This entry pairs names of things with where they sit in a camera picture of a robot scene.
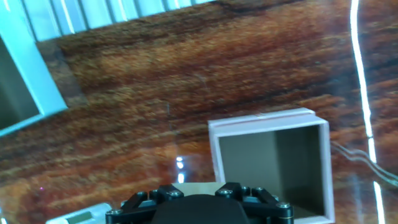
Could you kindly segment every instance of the bolt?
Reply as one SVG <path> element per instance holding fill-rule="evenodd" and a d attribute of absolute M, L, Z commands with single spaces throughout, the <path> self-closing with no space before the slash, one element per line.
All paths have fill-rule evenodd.
<path fill-rule="evenodd" d="M 110 211 L 107 211 L 106 214 L 107 215 L 119 215 L 122 212 L 123 212 L 123 210 L 121 210 L 121 209 L 112 209 Z"/>
<path fill-rule="evenodd" d="M 273 198 L 278 202 L 279 201 L 279 197 L 276 195 L 273 195 Z"/>
<path fill-rule="evenodd" d="M 279 203 L 276 204 L 276 206 L 277 206 L 278 208 L 289 208 L 289 207 L 290 207 L 290 204 L 287 203 L 287 202 L 279 202 Z"/>
<path fill-rule="evenodd" d="M 219 190 L 217 190 L 217 192 L 218 192 L 219 194 L 223 194 L 223 195 L 227 195 L 227 194 L 233 193 L 232 190 L 228 190 L 228 189 L 219 189 Z"/>
<path fill-rule="evenodd" d="M 172 190 L 172 191 L 169 192 L 169 195 L 174 196 L 174 197 L 180 196 L 181 194 L 182 193 L 179 190 Z"/>

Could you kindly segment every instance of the glossy tabletop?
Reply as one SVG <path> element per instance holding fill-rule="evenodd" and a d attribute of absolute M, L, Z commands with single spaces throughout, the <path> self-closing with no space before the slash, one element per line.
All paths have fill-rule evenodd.
<path fill-rule="evenodd" d="M 215 1 L 38 43 L 69 109 L 0 139 L 8 223 L 214 181 L 207 121 L 305 107 L 398 174 L 398 1 Z M 398 188 L 332 151 L 337 223 L 397 223 Z"/>

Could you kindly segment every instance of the open white box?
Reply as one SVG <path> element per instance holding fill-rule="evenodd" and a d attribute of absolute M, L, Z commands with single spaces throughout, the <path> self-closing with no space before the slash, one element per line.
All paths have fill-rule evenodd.
<path fill-rule="evenodd" d="M 0 138 L 68 108 L 19 10 L 0 4 Z"/>
<path fill-rule="evenodd" d="M 329 125 L 306 108 L 209 121 L 217 182 L 264 187 L 295 223 L 334 223 Z"/>

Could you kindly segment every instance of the white box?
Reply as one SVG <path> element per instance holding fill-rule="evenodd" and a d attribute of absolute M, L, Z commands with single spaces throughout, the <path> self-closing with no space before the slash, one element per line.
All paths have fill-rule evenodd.
<path fill-rule="evenodd" d="M 217 182 L 264 187 L 295 223 L 334 223 L 329 125 L 306 108 L 209 121 Z"/>

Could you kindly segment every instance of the wire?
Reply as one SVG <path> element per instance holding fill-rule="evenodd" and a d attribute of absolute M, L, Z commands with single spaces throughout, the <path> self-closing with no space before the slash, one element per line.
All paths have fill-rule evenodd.
<path fill-rule="evenodd" d="M 370 159 L 369 155 L 368 155 L 366 152 L 364 152 L 364 151 L 362 151 L 362 150 L 359 150 L 359 149 L 348 150 L 347 148 L 345 148 L 344 146 L 338 144 L 337 142 L 332 142 L 332 143 L 335 144 L 335 145 L 338 146 L 340 149 L 344 150 L 345 152 L 347 152 L 347 153 L 350 154 L 350 155 L 354 155 L 354 156 L 355 156 L 356 154 L 361 154 L 361 155 L 363 155 L 363 156 L 366 157 L 369 161 L 371 161 L 371 164 L 374 165 L 378 170 L 380 170 L 380 171 L 383 172 L 384 174 L 388 175 L 389 177 L 392 177 L 392 178 L 398 180 L 398 176 L 396 176 L 396 175 L 394 175 L 394 174 L 391 174 L 391 173 L 388 172 L 388 171 L 385 171 L 385 170 L 384 170 L 383 168 L 381 168 L 379 165 L 377 165 L 376 163 L 372 162 L 372 160 Z"/>
<path fill-rule="evenodd" d="M 337 142 L 331 142 L 331 143 L 334 144 L 334 146 L 332 146 L 331 148 L 340 152 L 348 160 L 362 161 L 362 162 L 366 163 L 373 170 L 373 172 L 376 173 L 381 179 L 398 187 L 398 176 L 391 174 L 388 171 L 385 171 L 383 168 L 381 168 L 377 164 L 371 162 L 369 156 L 364 151 L 361 151 L 359 149 L 348 150 L 347 148 L 341 146 Z M 365 158 L 356 156 L 358 154 L 365 156 Z"/>

